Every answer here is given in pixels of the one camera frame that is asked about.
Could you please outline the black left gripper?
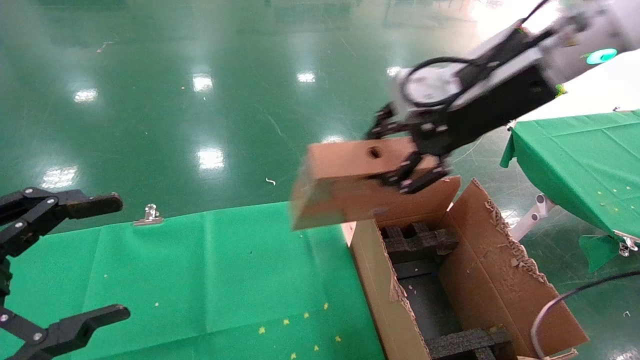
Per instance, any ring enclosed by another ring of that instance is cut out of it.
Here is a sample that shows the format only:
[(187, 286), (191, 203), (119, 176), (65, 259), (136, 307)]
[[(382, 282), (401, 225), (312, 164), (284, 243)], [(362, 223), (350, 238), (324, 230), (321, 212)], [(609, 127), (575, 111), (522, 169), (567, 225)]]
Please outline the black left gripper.
[[(7, 256), (16, 258), (67, 219), (114, 214), (123, 202), (118, 193), (87, 196), (79, 189), (53, 193), (38, 187), (6, 194), (0, 199), (0, 298), (10, 294), (12, 272)], [(23, 345), (9, 360), (52, 360), (87, 346), (99, 328), (125, 321), (130, 310), (113, 304), (65, 317), (43, 328), (2, 306), (0, 326)]]

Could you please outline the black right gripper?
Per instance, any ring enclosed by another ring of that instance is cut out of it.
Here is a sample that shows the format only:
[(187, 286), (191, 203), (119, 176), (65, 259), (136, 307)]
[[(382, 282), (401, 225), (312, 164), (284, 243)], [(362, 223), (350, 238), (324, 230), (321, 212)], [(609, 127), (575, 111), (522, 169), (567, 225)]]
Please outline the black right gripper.
[[(395, 187), (405, 195), (423, 191), (450, 174), (445, 155), (551, 102), (558, 95), (557, 86), (537, 65), (530, 65), (499, 80), (493, 88), (465, 104), (435, 116), (435, 125), (446, 127), (442, 131), (423, 131), (415, 119), (397, 119), (394, 103), (387, 102), (374, 114), (374, 123), (367, 132), (368, 141), (415, 128), (414, 143), (418, 150), (411, 152), (395, 170), (378, 174), (378, 182), (385, 187)], [(413, 178), (425, 154), (436, 158), (435, 167)]]

